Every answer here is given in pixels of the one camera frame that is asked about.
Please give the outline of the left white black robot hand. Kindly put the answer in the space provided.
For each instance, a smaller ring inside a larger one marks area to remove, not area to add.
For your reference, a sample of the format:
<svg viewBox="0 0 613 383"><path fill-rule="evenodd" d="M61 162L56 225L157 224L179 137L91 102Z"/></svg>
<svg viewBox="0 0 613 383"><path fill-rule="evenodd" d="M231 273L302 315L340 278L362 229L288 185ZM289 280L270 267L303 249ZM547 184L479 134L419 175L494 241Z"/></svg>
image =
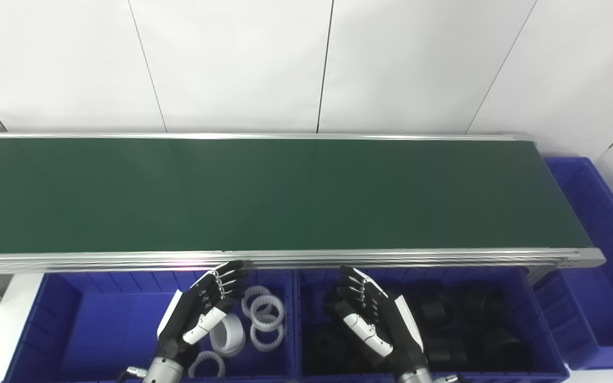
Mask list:
<svg viewBox="0 0 613 383"><path fill-rule="evenodd" d="M205 272L188 290L178 292L158 330L155 358L189 369L201 351L201 340L245 297L246 276L243 260L232 260Z"/></svg>

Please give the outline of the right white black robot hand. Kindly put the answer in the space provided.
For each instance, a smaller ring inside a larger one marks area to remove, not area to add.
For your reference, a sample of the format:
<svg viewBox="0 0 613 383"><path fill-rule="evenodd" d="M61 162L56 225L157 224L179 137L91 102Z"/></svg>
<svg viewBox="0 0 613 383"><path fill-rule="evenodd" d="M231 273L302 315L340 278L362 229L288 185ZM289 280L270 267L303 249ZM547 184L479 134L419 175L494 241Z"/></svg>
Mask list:
<svg viewBox="0 0 613 383"><path fill-rule="evenodd" d="M384 361L396 382L432 382L418 324L401 294L389 294L371 276L339 267L334 314L361 349Z"/></svg>

